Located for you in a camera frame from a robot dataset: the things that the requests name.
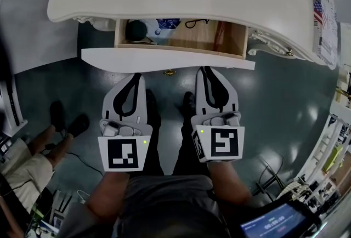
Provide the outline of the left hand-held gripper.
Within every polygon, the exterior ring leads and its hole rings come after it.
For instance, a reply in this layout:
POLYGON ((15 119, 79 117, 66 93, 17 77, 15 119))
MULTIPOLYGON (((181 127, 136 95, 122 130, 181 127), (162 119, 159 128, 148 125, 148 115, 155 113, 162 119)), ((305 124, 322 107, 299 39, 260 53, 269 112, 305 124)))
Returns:
POLYGON ((152 135, 152 127, 146 124, 146 86, 142 74, 129 75, 106 94, 102 117, 106 119, 99 122, 102 136, 98 144, 104 171, 142 171, 152 135))

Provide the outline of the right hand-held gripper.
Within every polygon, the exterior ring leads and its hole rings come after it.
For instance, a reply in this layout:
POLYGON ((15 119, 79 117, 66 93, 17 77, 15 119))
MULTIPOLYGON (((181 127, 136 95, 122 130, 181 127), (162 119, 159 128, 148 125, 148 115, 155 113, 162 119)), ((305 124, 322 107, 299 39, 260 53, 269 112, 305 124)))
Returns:
POLYGON ((192 140, 200 162, 242 158, 245 128, 240 125, 239 100, 232 84, 217 70, 202 66, 196 74, 196 114, 192 140))

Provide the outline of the large wooden drawer white front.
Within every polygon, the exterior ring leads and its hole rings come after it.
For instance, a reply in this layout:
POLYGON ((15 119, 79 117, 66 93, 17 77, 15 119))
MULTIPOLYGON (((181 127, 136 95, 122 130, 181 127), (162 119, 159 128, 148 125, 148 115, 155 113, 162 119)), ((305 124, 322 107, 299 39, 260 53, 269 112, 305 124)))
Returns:
POLYGON ((198 22, 193 29, 181 19, 179 26, 157 45, 129 44, 125 28, 131 20, 117 20, 112 48, 85 48, 84 62, 104 71, 119 73, 174 70, 185 67, 224 67, 254 70, 255 63, 246 60, 248 28, 225 22, 223 42, 218 52, 213 51, 218 21, 198 22))

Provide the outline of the person's right forearm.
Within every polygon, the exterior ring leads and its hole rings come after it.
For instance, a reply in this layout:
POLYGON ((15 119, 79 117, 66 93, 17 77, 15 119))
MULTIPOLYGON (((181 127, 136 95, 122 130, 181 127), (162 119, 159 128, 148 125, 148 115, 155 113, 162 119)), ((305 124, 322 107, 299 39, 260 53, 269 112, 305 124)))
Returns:
POLYGON ((207 164, 215 195, 235 205, 245 204, 251 197, 249 188, 239 178, 231 162, 207 164))

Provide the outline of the person's left forearm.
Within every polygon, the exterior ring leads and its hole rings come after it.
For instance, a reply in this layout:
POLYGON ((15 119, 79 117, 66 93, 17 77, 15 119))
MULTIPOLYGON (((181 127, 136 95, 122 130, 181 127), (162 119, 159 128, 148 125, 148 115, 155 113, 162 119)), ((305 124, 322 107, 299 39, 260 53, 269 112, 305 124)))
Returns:
POLYGON ((123 204, 130 175, 125 172, 106 172, 85 205, 104 222, 115 222, 123 204))

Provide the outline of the person's left black shoe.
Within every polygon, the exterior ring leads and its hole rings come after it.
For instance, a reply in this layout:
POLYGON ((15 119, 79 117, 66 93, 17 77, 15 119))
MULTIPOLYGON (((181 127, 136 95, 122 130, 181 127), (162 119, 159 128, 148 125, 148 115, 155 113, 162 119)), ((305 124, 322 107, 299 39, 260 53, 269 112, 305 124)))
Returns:
POLYGON ((148 109, 153 110, 157 108, 156 97, 154 96, 151 89, 146 89, 146 106, 148 109))

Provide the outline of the person's black shoe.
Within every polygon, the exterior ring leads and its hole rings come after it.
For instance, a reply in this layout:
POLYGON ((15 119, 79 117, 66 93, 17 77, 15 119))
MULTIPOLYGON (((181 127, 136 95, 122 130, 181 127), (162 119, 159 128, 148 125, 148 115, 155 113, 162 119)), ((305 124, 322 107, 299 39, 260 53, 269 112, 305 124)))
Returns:
POLYGON ((68 134, 74 138, 85 132, 90 125, 89 118, 86 114, 80 114, 68 127, 68 134))
POLYGON ((55 131, 61 133, 65 128, 64 109, 61 101, 54 101, 50 106, 50 122, 55 131))
POLYGON ((153 110, 157 108, 156 97, 154 96, 151 89, 146 89, 146 106, 148 109, 153 110))
POLYGON ((195 96, 192 92, 184 94, 181 110, 184 118, 191 118, 196 114, 195 96))

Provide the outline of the person's right black shoe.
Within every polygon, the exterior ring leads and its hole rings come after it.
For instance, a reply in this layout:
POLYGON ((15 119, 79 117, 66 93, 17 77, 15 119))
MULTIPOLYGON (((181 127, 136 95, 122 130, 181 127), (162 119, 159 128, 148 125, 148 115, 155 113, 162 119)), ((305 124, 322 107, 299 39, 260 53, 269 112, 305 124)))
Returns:
POLYGON ((195 96, 192 92, 184 94, 181 110, 184 118, 191 118, 196 114, 195 96))

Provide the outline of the person's black trousers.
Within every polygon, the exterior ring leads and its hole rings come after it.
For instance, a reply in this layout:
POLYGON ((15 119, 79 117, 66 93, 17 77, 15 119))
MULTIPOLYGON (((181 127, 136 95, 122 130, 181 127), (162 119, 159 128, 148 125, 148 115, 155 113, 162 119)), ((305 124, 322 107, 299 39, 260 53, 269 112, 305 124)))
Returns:
MULTIPOLYGON (((150 138, 148 153, 146 155, 143 171, 141 175, 159 176, 164 175, 161 168, 159 154, 157 150, 159 130, 161 127, 161 117, 158 109, 150 110, 148 112, 148 124, 153 128, 150 138)), ((173 169, 173 175, 205 175, 209 176, 209 170, 205 163, 199 162, 197 152, 192 139, 193 128, 190 122, 191 118, 184 118, 182 132, 182 145, 178 152, 178 158, 173 169)))

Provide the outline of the blueberry print face mask packet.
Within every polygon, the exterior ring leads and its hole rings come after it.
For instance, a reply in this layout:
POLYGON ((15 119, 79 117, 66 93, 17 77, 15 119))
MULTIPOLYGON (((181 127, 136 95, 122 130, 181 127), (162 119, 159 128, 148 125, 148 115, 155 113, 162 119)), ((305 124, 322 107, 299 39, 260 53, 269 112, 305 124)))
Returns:
POLYGON ((181 23, 180 19, 145 19, 146 36, 154 42, 166 40, 181 23))

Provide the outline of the person's grey shirt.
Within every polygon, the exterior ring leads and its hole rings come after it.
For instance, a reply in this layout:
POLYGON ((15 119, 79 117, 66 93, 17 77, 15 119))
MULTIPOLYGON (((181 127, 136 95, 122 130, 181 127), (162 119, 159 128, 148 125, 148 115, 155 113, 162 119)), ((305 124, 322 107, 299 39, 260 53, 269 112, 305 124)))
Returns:
POLYGON ((235 238, 238 219, 264 201, 235 205, 219 199, 210 175, 130 175, 115 222, 99 220, 84 204, 69 209, 57 238, 235 238))

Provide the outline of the black metal stand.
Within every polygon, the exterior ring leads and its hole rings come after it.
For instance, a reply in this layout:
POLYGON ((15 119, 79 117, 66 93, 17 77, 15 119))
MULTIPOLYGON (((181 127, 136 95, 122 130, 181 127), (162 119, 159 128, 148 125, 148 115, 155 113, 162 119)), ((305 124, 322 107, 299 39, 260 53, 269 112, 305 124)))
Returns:
POLYGON ((263 162, 266 164, 265 168, 263 169, 262 173, 259 176, 258 181, 256 182, 256 188, 253 191, 252 195, 253 196, 257 196, 259 194, 265 194, 268 196, 268 198, 270 199, 270 201, 274 202, 275 199, 272 198, 271 194, 268 192, 267 188, 269 188, 272 184, 277 183, 278 187, 283 190, 286 187, 286 184, 280 179, 280 177, 278 176, 279 172, 281 171, 283 165, 284 165, 284 157, 281 156, 281 163, 279 166, 279 169, 277 172, 275 172, 273 170, 273 168, 271 167, 271 165, 265 160, 262 159, 263 162), (262 177, 265 174, 265 172, 269 172, 269 174, 271 175, 271 177, 266 180, 264 183, 261 183, 262 181, 262 177))

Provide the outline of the white shelf rack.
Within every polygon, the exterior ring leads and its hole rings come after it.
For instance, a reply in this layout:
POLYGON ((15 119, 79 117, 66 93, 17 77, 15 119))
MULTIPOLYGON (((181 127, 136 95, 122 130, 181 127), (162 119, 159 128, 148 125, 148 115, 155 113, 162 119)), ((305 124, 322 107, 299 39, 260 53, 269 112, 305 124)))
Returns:
POLYGON ((351 67, 339 69, 335 94, 327 120, 311 154, 296 179, 309 185, 311 194, 301 200, 317 210, 334 194, 344 195, 351 185, 351 67), (333 148, 342 144, 342 152, 328 173, 322 168, 333 148))

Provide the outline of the flag cover book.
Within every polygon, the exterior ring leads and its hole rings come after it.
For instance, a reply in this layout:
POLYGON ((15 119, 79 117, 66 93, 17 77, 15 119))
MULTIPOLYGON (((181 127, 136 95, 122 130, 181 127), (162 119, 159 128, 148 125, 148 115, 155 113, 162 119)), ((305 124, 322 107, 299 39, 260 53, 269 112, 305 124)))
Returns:
POLYGON ((337 64, 338 26, 334 0, 313 0, 313 52, 330 69, 337 64))

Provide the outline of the black device with blue screen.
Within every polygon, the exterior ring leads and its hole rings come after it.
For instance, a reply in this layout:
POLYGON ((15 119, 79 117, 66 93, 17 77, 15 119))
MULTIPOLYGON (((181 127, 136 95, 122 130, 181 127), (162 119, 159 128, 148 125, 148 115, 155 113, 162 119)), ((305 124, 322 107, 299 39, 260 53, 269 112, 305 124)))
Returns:
POLYGON ((244 238, 306 238, 321 220, 304 203, 280 198, 249 210, 237 225, 244 238))

